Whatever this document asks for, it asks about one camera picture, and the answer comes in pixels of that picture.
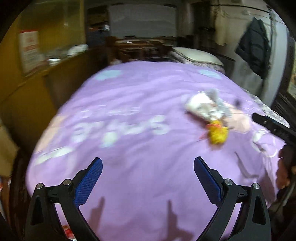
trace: cushion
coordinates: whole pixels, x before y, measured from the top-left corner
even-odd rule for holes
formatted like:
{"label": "cushion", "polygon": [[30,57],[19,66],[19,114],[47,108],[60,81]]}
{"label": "cushion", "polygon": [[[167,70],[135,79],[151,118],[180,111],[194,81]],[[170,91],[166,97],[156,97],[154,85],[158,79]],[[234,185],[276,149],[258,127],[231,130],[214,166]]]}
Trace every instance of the cushion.
{"label": "cushion", "polygon": [[223,66],[223,63],[216,56],[210,53],[184,47],[173,47],[173,49],[175,52],[177,52],[178,54],[182,55],[190,61],[211,63]]}

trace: yellow plush toy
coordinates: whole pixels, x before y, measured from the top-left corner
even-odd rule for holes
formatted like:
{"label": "yellow plush toy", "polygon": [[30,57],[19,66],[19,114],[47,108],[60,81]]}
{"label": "yellow plush toy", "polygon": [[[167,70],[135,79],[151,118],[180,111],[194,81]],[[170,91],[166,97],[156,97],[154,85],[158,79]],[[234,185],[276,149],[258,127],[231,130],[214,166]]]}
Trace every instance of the yellow plush toy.
{"label": "yellow plush toy", "polygon": [[228,136],[228,128],[223,127],[223,124],[220,121],[214,120],[206,127],[209,130],[208,136],[212,144],[223,144],[226,141]]}

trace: person's hand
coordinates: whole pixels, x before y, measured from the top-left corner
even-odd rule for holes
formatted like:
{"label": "person's hand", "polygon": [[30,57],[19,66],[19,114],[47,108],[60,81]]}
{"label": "person's hand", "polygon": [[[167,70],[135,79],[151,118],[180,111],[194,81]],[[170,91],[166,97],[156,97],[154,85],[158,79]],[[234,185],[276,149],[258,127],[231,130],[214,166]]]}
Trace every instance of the person's hand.
{"label": "person's hand", "polygon": [[278,170],[276,172],[276,185],[279,189],[283,189],[290,184],[290,179],[288,178],[287,166],[291,163],[293,155],[293,150],[289,146],[284,146],[279,151],[279,161],[278,161]]}

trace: purple blanket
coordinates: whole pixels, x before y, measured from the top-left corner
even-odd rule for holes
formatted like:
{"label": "purple blanket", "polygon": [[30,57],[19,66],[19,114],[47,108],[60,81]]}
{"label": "purple blanket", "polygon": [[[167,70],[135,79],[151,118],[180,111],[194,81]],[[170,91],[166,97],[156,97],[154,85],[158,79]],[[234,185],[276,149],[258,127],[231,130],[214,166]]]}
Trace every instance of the purple blanket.
{"label": "purple blanket", "polygon": [[[222,146],[212,146],[204,124],[184,110],[184,100],[217,88],[234,126]],[[38,142],[27,171],[37,183],[58,185],[95,157],[103,172],[80,210],[102,241],[196,240],[216,206],[193,170],[201,156],[236,184],[258,182],[274,201],[277,152],[283,141],[251,121],[263,115],[234,82],[208,68],[178,63],[129,62],[90,77],[64,104]],[[236,206],[224,236],[230,234]],[[62,224],[65,217],[58,207]]]}

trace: hanging jacket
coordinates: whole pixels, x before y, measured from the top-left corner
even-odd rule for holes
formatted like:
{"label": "hanging jacket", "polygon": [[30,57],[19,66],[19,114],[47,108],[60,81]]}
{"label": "hanging jacket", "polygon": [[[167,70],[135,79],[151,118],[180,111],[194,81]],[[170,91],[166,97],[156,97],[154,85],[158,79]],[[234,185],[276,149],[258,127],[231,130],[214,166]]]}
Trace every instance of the hanging jacket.
{"label": "hanging jacket", "polygon": [[235,51],[251,70],[265,79],[269,70],[271,48],[262,20],[253,18]]}

